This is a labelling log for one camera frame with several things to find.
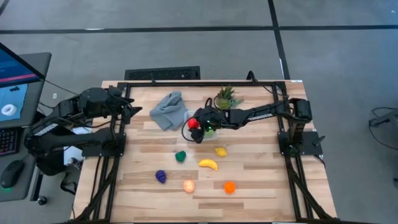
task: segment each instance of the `orange toy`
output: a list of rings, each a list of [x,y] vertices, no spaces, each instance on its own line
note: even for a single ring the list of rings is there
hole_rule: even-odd
[[[227,194],[231,194],[235,191],[235,184],[234,182],[228,181],[224,184],[224,190]]]
[[[195,183],[193,180],[184,180],[182,184],[184,191],[187,193],[192,193],[195,190]]]

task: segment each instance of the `green fruit toy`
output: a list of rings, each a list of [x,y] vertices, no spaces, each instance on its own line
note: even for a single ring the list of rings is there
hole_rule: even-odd
[[[177,160],[178,162],[183,162],[185,160],[186,156],[187,156],[187,153],[185,153],[184,151],[180,151],[175,154],[175,160]]]

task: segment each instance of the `red ball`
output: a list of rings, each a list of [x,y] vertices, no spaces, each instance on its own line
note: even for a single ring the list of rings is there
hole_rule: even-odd
[[[199,122],[195,118],[190,118],[188,120],[188,127],[189,129],[199,128]]]

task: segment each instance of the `keyboard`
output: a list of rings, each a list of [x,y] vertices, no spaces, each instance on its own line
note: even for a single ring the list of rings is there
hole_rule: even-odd
[[[200,67],[149,68],[126,70],[125,80],[199,80]]]
[[[18,153],[20,134],[19,128],[0,130],[0,156]]]

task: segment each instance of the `purple grapes toy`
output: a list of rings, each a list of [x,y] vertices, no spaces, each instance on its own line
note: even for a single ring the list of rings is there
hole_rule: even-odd
[[[166,173],[164,170],[158,170],[155,174],[155,177],[160,183],[166,183]]]

